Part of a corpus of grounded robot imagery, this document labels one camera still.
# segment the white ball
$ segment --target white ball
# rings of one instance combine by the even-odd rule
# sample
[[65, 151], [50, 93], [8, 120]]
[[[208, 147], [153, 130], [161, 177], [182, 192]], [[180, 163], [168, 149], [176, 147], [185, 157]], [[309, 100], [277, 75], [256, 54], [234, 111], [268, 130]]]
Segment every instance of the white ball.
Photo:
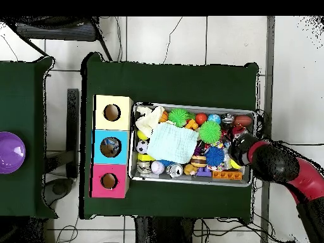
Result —
[[154, 174], [161, 174], [165, 170], [165, 166], [159, 162], [159, 161], [154, 161], [151, 165], [151, 170]]
[[139, 152], [141, 154], [146, 154], [148, 145], [149, 144], [146, 140], [140, 140], [136, 146], [137, 152]]

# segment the purple bowl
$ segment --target purple bowl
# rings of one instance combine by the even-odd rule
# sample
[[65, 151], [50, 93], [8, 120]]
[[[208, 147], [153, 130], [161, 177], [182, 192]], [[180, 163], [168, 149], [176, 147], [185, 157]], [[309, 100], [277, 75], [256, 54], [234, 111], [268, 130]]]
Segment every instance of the purple bowl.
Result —
[[17, 171], [25, 160], [23, 141], [11, 132], [0, 132], [0, 173]]

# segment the purple toy block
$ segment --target purple toy block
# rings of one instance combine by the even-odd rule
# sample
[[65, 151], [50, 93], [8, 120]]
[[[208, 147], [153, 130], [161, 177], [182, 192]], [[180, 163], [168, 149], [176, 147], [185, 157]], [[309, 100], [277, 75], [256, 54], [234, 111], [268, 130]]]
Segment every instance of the purple toy block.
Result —
[[198, 171], [197, 171], [196, 176], [211, 177], [211, 170], [209, 170], [207, 167], [205, 167], [205, 168], [199, 168]]

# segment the pink cube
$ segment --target pink cube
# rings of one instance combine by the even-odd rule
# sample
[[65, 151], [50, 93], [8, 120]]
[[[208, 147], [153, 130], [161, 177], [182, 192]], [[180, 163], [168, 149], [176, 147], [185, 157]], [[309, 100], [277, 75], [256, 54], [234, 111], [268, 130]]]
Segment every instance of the pink cube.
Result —
[[[109, 174], [115, 178], [116, 183], [111, 188], [105, 188], [107, 184], [103, 181], [103, 177]], [[90, 197], [123, 199], [129, 186], [127, 165], [94, 164], [90, 181], [92, 181], [92, 190], [90, 189], [89, 192]]]

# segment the orange ball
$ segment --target orange ball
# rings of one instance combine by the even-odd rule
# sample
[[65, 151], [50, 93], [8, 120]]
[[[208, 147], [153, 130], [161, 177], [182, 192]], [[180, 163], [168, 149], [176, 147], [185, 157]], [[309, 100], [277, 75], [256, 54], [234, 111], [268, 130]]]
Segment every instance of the orange ball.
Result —
[[165, 122], [168, 120], [169, 114], [167, 111], [164, 111], [161, 117], [159, 118], [159, 122]]
[[198, 125], [202, 125], [204, 122], [207, 121], [207, 116], [204, 113], [199, 113], [196, 115], [196, 123]]

